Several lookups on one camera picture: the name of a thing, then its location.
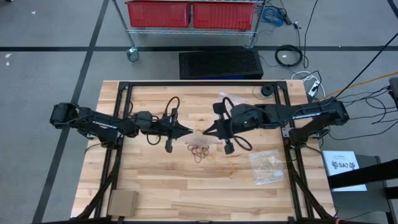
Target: power strip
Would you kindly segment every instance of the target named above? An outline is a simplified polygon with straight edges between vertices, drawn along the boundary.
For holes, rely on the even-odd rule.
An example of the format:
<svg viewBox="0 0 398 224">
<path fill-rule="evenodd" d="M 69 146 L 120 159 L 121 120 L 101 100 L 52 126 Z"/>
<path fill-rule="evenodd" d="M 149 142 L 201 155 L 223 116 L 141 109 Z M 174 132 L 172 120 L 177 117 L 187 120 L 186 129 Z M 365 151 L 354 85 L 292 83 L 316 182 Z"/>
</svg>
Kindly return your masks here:
<svg viewBox="0 0 398 224">
<path fill-rule="evenodd" d="M 315 81 L 315 83 L 313 83 L 310 91 L 308 92 L 308 94 L 312 97 L 315 96 L 315 94 L 317 93 L 317 87 L 319 86 L 320 82 L 319 81 Z"/>
</svg>

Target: blue cable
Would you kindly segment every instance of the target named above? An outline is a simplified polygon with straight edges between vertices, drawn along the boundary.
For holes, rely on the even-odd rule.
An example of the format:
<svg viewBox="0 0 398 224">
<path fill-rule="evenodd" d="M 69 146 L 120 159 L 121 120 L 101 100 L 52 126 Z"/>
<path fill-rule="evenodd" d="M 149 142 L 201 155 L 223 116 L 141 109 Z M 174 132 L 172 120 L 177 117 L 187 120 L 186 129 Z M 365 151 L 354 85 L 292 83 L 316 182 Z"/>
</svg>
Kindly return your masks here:
<svg viewBox="0 0 398 224">
<path fill-rule="evenodd" d="M 261 22 L 280 27 L 285 22 L 285 15 L 279 8 L 266 6 L 261 15 Z"/>
</svg>

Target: floor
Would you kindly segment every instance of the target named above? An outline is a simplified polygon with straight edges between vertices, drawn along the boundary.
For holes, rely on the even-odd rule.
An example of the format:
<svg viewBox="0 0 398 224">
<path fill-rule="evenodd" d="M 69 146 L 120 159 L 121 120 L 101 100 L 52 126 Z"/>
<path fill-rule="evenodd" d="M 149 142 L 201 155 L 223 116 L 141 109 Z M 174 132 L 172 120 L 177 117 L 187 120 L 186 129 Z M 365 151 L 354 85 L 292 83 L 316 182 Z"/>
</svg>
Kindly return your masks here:
<svg viewBox="0 0 398 224">
<path fill-rule="evenodd" d="M 123 2 L 118 0 L 127 18 Z M 284 0 L 291 20 L 302 27 L 302 44 L 314 2 Z M 319 1 L 307 35 L 307 70 L 320 71 L 326 93 L 343 88 L 397 32 L 394 2 L 398 4 L 398 0 Z M 271 3 L 280 6 L 277 0 Z M 259 28 L 269 29 L 269 24 Z M 242 46 L 248 38 L 138 35 L 135 41 L 140 47 L 140 59 L 131 63 L 124 52 L 129 41 L 109 0 L 15 0 L 11 4 L 0 1 L 0 223 L 31 223 L 34 217 L 35 221 L 42 218 L 49 222 L 70 216 L 87 140 L 75 130 L 61 133 L 49 124 L 54 104 L 72 99 L 94 108 L 103 80 L 179 79 L 179 50 L 192 49 L 189 46 Z M 256 46 L 268 64 L 275 65 L 274 50 L 282 44 L 298 44 L 297 33 L 291 26 L 262 32 Z M 358 81 L 396 71 L 397 58 L 398 39 Z M 262 66 L 263 79 L 290 79 L 292 75 L 282 67 L 268 67 L 265 63 Z M 301 65 L 293 68 L 295 72 L 300 70 Z M 375 91 L 386 85 L 387 79 L 382 79 L 345 94 Z M 380 99 L 386 106 L 392 106 L 388 96 Z M 348 107 L 348 112 L 352 118 L 382 113 L 364 102 Z M 386 119 L 395 117 L 390 113 Z M 332 127 L 331 133 L 336 138 L 346 138 L 378 133 L 392 124 L 372 125 L 374 120 L 352 120 L 343 127 Z M 346 141 L 326 137 L 322 149 L 354 151 L 389 161 L 397 158 L 396 130 L 393 127 L 379 136 Z M 66 142 L 58 141 L 61 134 L 68 135 Z M 53 157 L 57 159 L 59 155 L 62 158 L 57 175 L 53 176 L 52 190 L 45 194 L 48 201 L 45 197 L 40 200 Z M 341 218 L 367 212 L 338 208 Z M 386 223 L 380 212 L 354 220 Z"/>
</svg>

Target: black crate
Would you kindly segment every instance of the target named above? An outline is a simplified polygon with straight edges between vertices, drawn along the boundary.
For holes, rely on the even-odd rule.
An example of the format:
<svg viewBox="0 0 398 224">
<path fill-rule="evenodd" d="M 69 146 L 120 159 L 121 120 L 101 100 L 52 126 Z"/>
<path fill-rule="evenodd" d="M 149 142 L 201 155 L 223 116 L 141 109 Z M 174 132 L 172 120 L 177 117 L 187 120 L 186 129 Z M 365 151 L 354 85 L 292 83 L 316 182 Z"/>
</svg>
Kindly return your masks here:
<svg viewBox="0 0 398 224">
<path fill-rule="evenodd" d="M 180 79 L 259 80 L 263 75 L 257 50 L 179 53 Z"/>
</svg>

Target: caster wheel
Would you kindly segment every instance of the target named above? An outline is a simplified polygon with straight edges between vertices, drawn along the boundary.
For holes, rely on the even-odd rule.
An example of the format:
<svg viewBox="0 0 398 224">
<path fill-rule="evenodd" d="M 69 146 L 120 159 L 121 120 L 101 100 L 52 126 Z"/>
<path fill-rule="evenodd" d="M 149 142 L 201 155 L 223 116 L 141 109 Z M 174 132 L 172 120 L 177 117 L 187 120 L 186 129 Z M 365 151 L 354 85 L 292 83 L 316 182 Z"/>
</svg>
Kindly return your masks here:
<svg viewBox="0 0 398 224">
<path fill-rule="evenodd" d="M 138 60 L 139 59 L 138 50 L 135 47 L 130 48 L 127 51 L 127 58 L 129 59 L 130 62 L 135 62 L 136 60 Z"/>
</svg>

